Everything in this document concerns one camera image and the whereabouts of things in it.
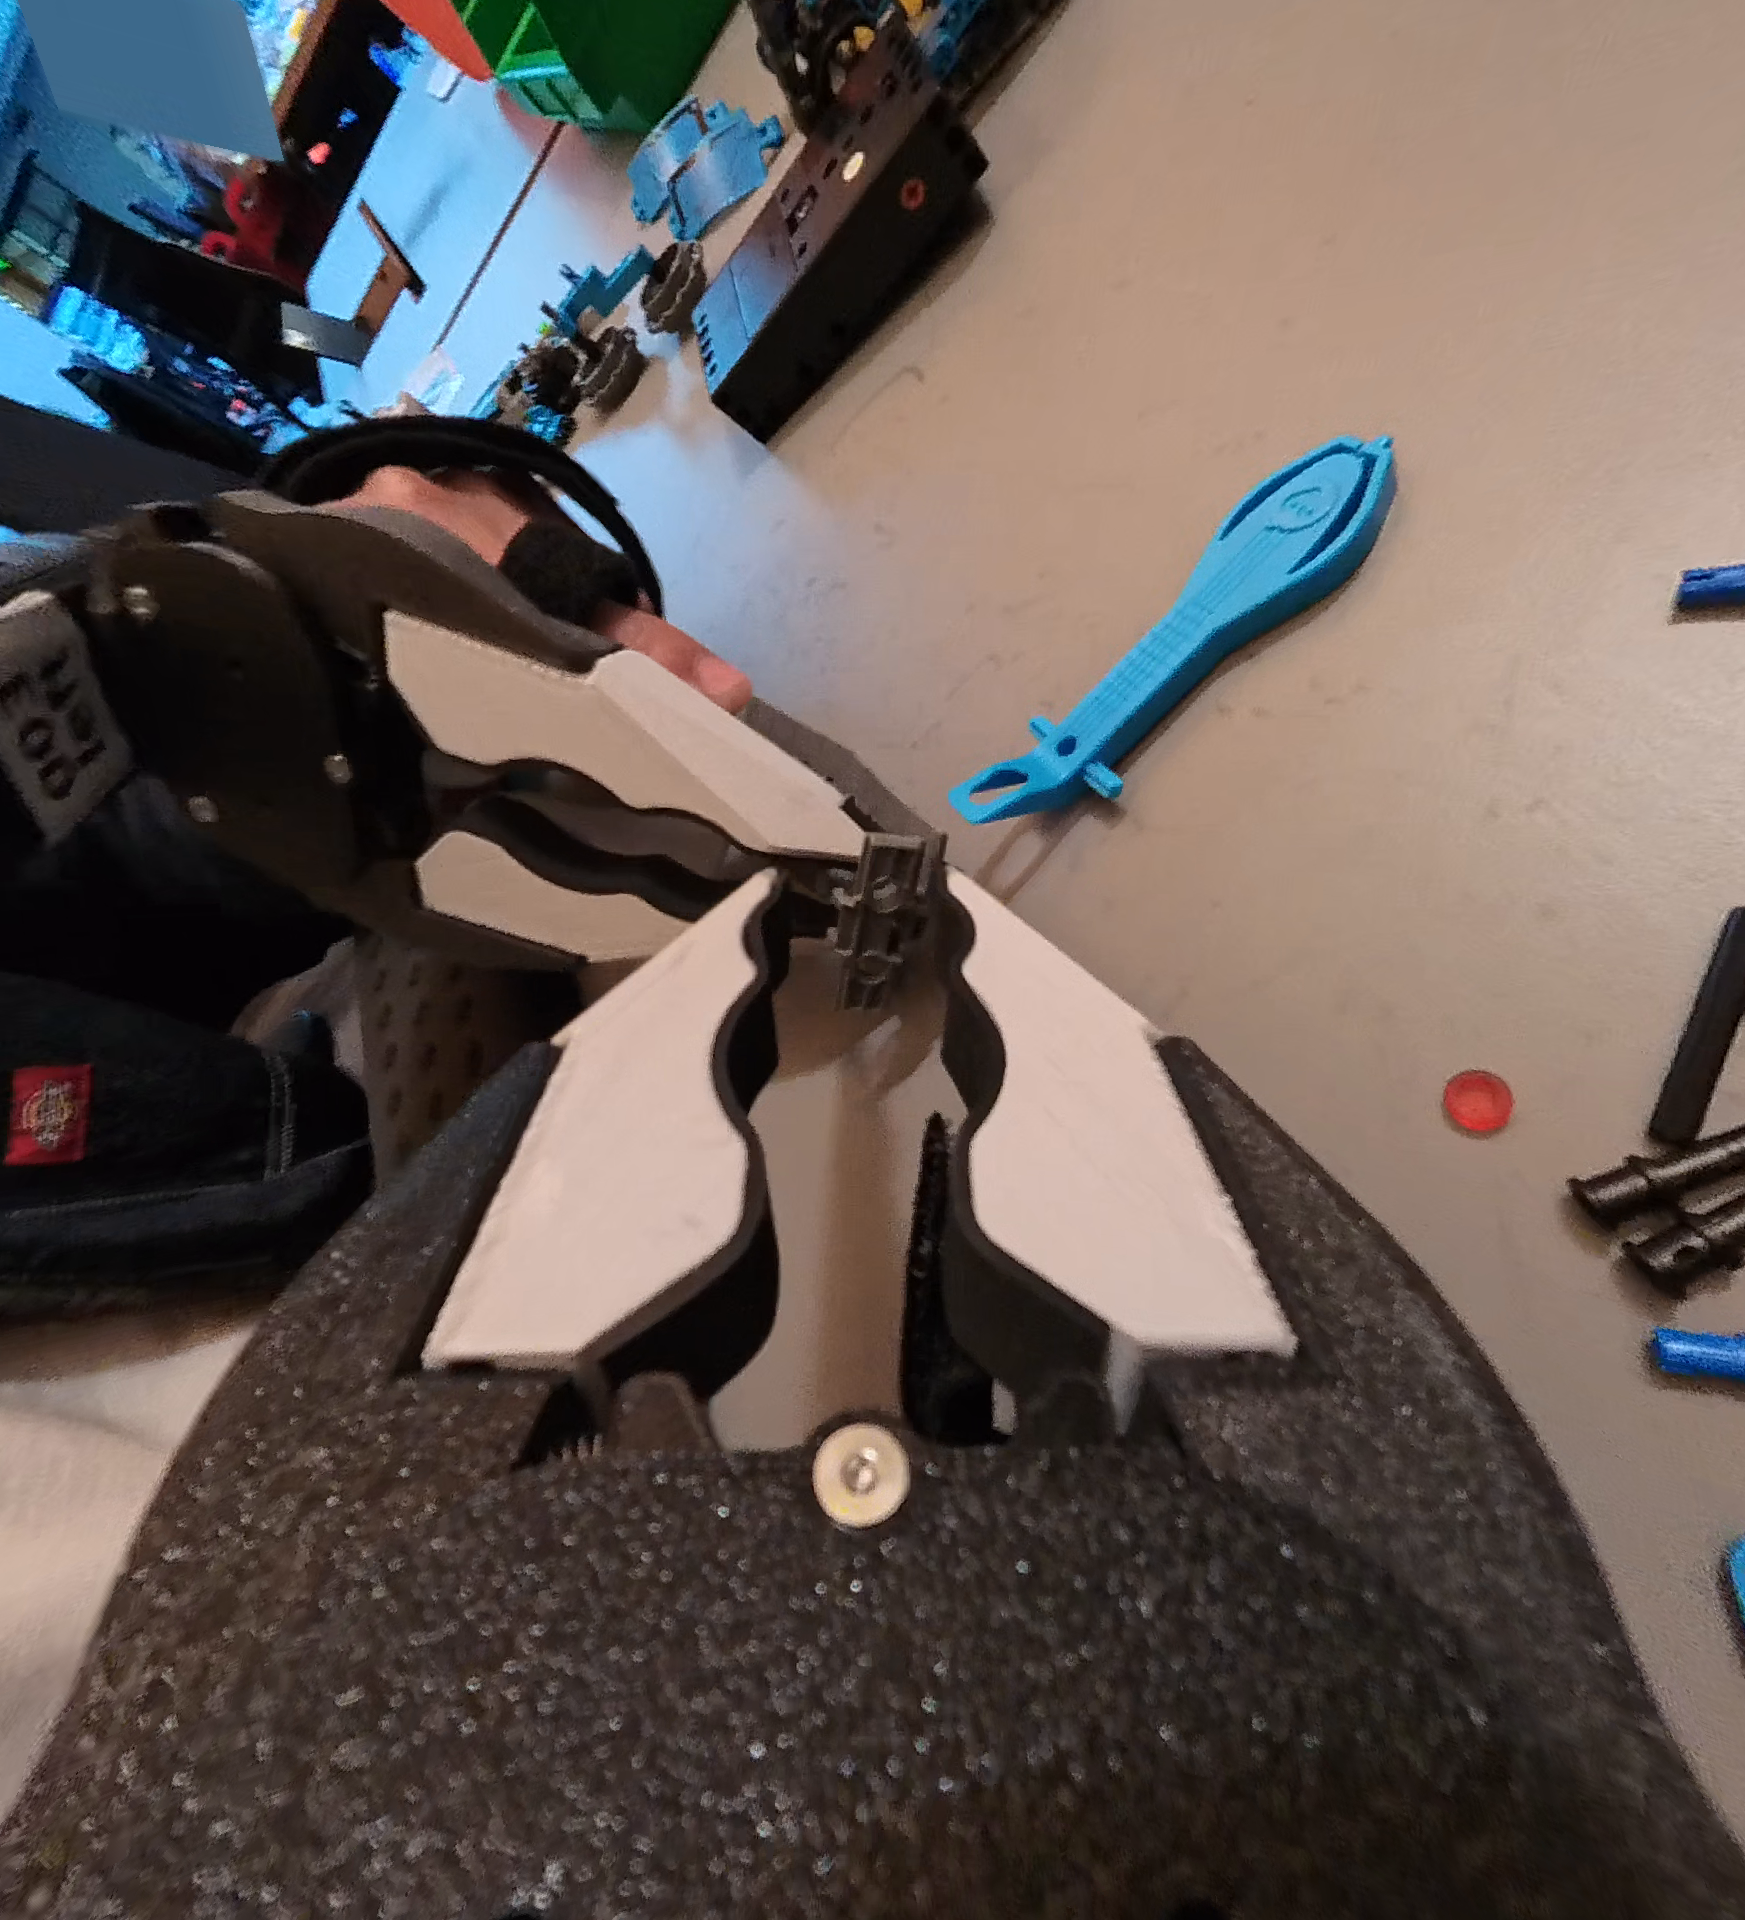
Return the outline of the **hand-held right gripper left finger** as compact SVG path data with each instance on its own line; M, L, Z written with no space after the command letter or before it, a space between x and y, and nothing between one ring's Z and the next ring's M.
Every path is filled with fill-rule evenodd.
M602 1370L738 1251L758 1139L716 1044L769 990L781 891L749 878L566 1029L424 1369Z

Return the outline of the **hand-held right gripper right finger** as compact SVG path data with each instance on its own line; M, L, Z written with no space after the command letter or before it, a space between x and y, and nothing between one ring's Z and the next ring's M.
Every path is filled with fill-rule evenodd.
M1134 1432L1162 1366L1293 1360L1161 1029L970 877L942 924L942 1300L1009 1432Z

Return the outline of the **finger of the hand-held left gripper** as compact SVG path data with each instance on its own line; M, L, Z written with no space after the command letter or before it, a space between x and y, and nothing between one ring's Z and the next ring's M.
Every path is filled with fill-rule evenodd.
M691 823L778 863L847 869L874 832L942 842L884 787L836 784L639 653L573 669L405 610L382 637L393 692L455 761L573 775L639 824Z
M412 866L429 913L576 962L658 953L752 878L829 871L829 797L633 807L615 794L434 794Z

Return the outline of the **person's left forearm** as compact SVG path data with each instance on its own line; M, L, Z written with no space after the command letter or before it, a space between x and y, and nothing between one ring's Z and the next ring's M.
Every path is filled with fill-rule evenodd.
M226 541L212 500L257 478L0 396L0 587L72 566L83 536L138 514Z

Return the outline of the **person's left hand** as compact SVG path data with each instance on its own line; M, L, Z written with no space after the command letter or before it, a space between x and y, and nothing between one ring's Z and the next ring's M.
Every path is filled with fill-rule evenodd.
M468 546L543 614L666 668L726 712L742 712L754 685L738 666L663 620L631 563L523 478L486 470L380 466L339 508L387 508L427 520Z

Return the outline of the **black studded pad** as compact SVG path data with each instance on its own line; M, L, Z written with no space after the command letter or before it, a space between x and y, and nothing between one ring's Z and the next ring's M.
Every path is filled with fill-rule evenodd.
M362 934L257 992L232 1035L280 1049L295 1016L327 1022L338 1068L365 1091L384 1186L523 1046L580 1012L573 973L476 967Z

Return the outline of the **person's dark denim clothing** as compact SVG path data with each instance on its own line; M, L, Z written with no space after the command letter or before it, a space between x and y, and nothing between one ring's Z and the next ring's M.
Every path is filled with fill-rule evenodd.
M48 838L0 758L0 1324L274 1291L373 1186L327 1044L233 1033L341 924L126 774Z

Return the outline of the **black control box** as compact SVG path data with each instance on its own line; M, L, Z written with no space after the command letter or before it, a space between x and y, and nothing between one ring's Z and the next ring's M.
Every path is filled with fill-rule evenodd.
M695 304L713 408L769 445L938 259L985 166L927 71L845 83Z

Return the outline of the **blue curved panel piece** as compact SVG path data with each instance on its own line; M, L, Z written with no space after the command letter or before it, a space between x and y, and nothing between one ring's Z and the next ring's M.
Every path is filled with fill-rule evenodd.
M641 228L666 222L675 242L701 242L767 185L784 145L787 126L776 114L752 119L690 94L629 158L629 210Z

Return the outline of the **blue plastic separator tool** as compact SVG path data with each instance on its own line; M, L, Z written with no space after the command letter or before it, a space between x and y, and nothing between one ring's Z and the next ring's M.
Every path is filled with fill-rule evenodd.
M1376 548L1393 498L1389 436L1335 439L1269 475L1220 523L1185 589L1145 637L1033 745L949 790L987 827L1124 790L1124 761L1233 655L1344 589Z

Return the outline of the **green plastic bin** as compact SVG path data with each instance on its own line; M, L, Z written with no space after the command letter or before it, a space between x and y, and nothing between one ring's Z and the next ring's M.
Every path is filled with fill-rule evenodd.
M690 91L735 1L455 1L518 107L591 132L649 132Z

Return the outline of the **orange plastic case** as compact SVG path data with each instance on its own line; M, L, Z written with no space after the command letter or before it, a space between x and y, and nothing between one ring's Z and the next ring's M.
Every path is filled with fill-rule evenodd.
M493 64L479 49L455 1L387 0L380 4L462 77L480 85L495 79Z

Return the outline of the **person's white garment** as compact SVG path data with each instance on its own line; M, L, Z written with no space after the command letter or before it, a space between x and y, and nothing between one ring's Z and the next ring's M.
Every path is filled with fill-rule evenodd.
M175 1449L262 1307L0 1326L0 1819Z

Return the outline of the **small blue bracket piece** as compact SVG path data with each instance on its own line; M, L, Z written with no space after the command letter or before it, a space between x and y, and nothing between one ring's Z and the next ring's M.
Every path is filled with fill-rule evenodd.
M636 246L612 268L594 266L581 272L563 264L560 276L566 287L556 304L543 304L543 313L566 333L581 331L587 318L606 322L639 291L655 261L649 247Z

